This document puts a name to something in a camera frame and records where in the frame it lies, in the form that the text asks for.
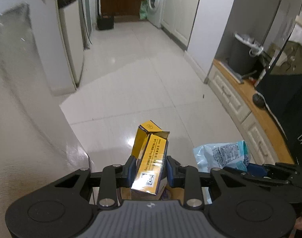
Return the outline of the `white washing machine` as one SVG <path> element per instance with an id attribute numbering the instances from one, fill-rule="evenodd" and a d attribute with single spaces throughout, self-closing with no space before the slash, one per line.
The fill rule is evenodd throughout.
<path id="1" fill-rule="evenodd" d="M 161 21 L 163 16 L 164 0 L 148 0 L 147 19 L 157 27 L 161 28 Z"/>

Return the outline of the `white low cabinet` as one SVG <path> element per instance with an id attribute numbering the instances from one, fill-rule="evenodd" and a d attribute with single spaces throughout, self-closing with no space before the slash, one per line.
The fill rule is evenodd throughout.
<path id="1" fill-rule="evenodd" d="M 253 103 L 256 90 L 251 81 L 239 83 L 225 64 L 216 59 L 207 78 L 209 87 L 230 115 L 249 148 L 250 157 L 257 164 L 294 163 L 270 113 Z"/>

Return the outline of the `black bin by door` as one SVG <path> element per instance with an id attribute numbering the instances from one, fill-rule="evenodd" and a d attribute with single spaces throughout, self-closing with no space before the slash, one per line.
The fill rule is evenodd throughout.
<path id="1" fill-rule="evenodd" d="M 97 16 L 97 30 L 105 31 L 114 29 L 114 16 Z"/>

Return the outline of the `white refrigerator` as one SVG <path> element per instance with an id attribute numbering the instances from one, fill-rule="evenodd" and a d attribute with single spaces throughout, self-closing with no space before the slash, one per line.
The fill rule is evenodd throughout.
<path id="1" fill-rule="evenodd" d="M 84 62 L 79 0 L 57 0 L 57 5 L 68 62 L 74 82 L 79 85 Z"/>

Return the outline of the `grey lined trash can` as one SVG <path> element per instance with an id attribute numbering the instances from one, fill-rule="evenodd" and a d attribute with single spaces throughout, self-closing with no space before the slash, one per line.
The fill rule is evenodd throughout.
<path id="1" fill-rule="evenodd" d="M 234 32 L 233 37 L 228 65 L 241 76 L 254 72 L 264 50 L 263 46 L 249 35 Z"/>

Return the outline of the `yellow cardboard box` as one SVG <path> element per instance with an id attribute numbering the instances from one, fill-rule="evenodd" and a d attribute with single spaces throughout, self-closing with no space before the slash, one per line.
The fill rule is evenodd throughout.
<path id="1" fill-rule="evenodd" d="M 139 125 L 131 154 L 137 159 L 137 172 L 131 189 L 156 195 L 162 180 L 170 132 L 152 120 Z"/>

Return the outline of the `green bag on floor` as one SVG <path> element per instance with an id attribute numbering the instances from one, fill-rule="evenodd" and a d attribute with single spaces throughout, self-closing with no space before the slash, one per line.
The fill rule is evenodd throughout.
<path id="1" fill-rule="evenodd" d="M 143 0 L 140 4 L 139 18 L 140 20 L 147 20 L 148 17 L 148 0 Z"/>

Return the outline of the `black round object on cabinet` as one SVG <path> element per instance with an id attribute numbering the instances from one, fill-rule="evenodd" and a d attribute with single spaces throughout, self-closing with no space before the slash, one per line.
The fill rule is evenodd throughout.
<path id="1" fill-rule="evenodd" d="M 258 93 L 253 94 L 252 101 L 253 101 L 254 105 L 258 108 L 265 108 L 265 106 L 266 106 L 264 98 Z"/>

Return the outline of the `teal printed plastic package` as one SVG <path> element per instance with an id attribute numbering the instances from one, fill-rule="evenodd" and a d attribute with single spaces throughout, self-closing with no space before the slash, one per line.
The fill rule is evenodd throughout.
<path id="1" fill-rule="evenodd" d="M 212 168 L 230 167 L 247 171 L 248 147 L 245 141 L 210 143 L 193 149 L 199 172 L 209 173 Z"/>

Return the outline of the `white kitchen cabinets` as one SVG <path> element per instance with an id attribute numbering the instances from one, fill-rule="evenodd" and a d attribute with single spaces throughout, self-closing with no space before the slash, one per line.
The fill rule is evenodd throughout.
<path id="1" fill-rule="evenodd" d="M 188 46 L 199 0 L 164 0 L 161 27 Z"/>

